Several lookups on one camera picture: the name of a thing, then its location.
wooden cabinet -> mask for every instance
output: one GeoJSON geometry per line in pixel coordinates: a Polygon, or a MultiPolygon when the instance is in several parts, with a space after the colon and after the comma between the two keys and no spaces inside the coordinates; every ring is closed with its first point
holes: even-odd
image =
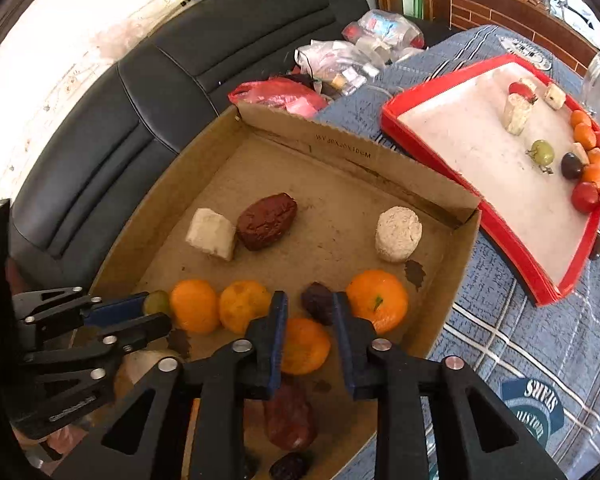
{"type": "Polygon", "coordinates": [[[424,17],[462,30],[507,27],[546,48],[580,75],[599,52],[569,25],[522,0],[424,0],[424,17]]]}

cardboard box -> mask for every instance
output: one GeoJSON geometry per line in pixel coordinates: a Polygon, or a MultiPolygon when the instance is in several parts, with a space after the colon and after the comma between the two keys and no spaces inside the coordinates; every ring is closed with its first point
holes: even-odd
{"type": "MultiPolygon", "coordinates": [[[[309,283],[344,290],[357,273],[384,269],[401,280],[410,297],[405,321],[386,336],[425,357],[472,253],[480,225],[478,199],[414,160],[344,130],[259,105],[239,108],[239,114],[231,107],[210,124],[156,182],[110,250],[93,294],[168,291],[186,278],[208,280],[220,293],[234,280],[258,280],[270,291],[288,294],[290,316],[306,316],[299,297],[309,283]],[[279,192],[298,202],[298,216],[270,248],[251,253],[238,244],[227,263],[185,242],[197,208],[211,208],[235,222],[251,203],[279,192]],[[383,262],[375,250],[378,216],[395,205],[412,208],[423,227],[408,271],[403,264],[383,262]]],[[[192,336],[191,357],[206,357],[235,338],[227,330],[192,336]]],[[[376,404],[349,398],[332,341],[324,366],[299,378],[319,425],[307,479],[334,476],[376,430],[376,404]]],[[[246,406],[245,444],[262,461],[256,478],[265,479],[285,453],[266,439],[260,405],[246,406]]]]}

red plastic bag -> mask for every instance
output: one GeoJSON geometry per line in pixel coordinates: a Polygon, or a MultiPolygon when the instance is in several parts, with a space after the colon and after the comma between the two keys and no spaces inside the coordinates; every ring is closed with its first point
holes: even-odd
{"type": "Polygon", "coordinates": [[[284,108],[287,112],[304,118],[313,117],[328,104],[324,97],[313,90],[284,77],[242,83],[229,93],[228,98],[233,104],[247,101],[273,108],[284,108]]]}

black leather sofa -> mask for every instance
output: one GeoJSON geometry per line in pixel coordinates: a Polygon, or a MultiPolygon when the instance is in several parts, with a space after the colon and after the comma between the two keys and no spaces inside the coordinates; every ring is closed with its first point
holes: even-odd
{"type": "Polygon", "coordinates": [[[227,92],[341,38],[366,0],[203,0],[108,70],[45,147],[12,206],[12,258],[33,286],[89,286],[171,161],[227,92]]]}

orange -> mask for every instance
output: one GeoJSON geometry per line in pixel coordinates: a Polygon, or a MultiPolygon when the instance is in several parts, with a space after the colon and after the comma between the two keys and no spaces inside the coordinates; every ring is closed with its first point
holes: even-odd
{"type": "Polygon", "coordinates": [[[600,168],[596,168],[591,164],[585,166],[584,170],[582,171],[582,177],[580,180],[581,182],[594,183],[598,188],[598,191],[600,191],[600,168]]]}
{"type": "Polygon", "coordinates": [[[178,282],[169,300],[178,325],[186,332],[209,334],[220,325],[218,295],[205,280],[178,282]]]}
{"type": "Polygon", "coordinates": [[[291,375],[311,373],[324,364],[330,349],[329,335],[321,324],[304,317],[289,319],[282,349],[282,371],[291,375]]]}
{"type": "Polygon", "coordinates": [[[589,165],[600,170],[600,148],[594,148],[587,153],[589,165]]]}
{"type": "Polygon", "coordinates": [[[573,140],[582,144],[582,147],[589,151],[596,147],[596,134],[591,126],[580,123],[573,129],[573,140]]]}
{"type": "Polygon", "coordinates": [[[243,335],[252,319],[269,313],[271,294],[251,280],[233,282],[220,294],[220,321],[231,332],[243,335]]]}
{"type": "Polygon", "coordinates": [[[365,270],[353,278],[346,292],[353,315],[368,319],[378,334],[398,326],[407,314],[407,291],[384,270],[365,270]]]}
{"type": "Polygon", "coordinates": [[[585,123],[587,126],[591,126],[591,118],[582,110],[574,110],[571,113],[569,123],[572,128],[575,128],[580,123],[585,123]]]}

